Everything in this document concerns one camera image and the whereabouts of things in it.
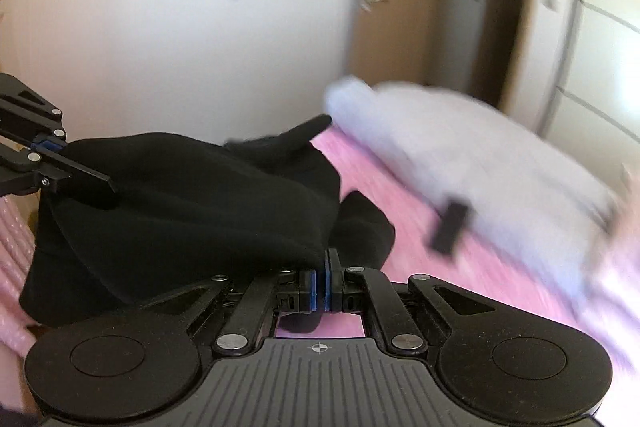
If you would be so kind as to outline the black zip jacket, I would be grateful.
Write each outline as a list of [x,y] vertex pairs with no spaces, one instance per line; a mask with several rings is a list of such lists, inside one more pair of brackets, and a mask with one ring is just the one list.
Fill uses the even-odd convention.
[[346,267],[381,268],[394,226],[363,194],[342,192],[312,143],[330,124],[321,115],[224,145],[170,133],[68,144],[63,155],[114,190],[42,194],[21,308],[58,327],[216,275],[320,270],[329,249]]

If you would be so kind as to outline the pink rose bed sheet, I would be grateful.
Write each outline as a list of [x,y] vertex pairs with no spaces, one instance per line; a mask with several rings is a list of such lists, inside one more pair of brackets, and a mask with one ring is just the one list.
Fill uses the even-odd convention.
[[[332,162],[342,178],[341,193],[359,190],[381,208],[396,225],[395,244],[383,267],[392,281],[405,282],[414,273],[427,273],[492,299],[509,303],[542,317],[576,326],[600,337],[631,331],[615,323],[612,310],[598,324],[584,322],[572,306],[546,284],[510,260],[506,254],[466,232],[457,243],[454,259],[427,248],[428,236],[438,223],[436,212],[403,187],[380,162],[341,131],[330,129],[312,145]],[[35,239],[20,205],[33,210],[38,197],[6,196],[1,199],[1,348],[17,357],[26,355],[35,337],[28,328],[34,321],[21,309],[18,296],[32,263]]]

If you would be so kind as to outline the small black remote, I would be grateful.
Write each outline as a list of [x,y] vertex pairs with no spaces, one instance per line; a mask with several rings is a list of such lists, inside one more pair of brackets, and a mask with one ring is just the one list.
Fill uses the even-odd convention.
[[471,207],[466,202],[451,199],[428,243],[431,250],[443,256],[452,256],[470,212]]

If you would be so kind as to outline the lilac folded blanket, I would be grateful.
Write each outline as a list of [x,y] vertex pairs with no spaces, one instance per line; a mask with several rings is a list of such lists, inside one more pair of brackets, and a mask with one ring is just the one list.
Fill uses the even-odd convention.
[[411,82],[326,88],[333,124],[433,207],[457,199],[471,229],[571,303],[617,202],[583,165],[497,109]]

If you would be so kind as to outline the white panelled wardrobe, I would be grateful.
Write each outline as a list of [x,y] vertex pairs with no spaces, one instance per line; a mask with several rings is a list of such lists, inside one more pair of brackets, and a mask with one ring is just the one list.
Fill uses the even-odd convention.
[[639,169],[639,0],[524,0],[500,108],[623,193]]

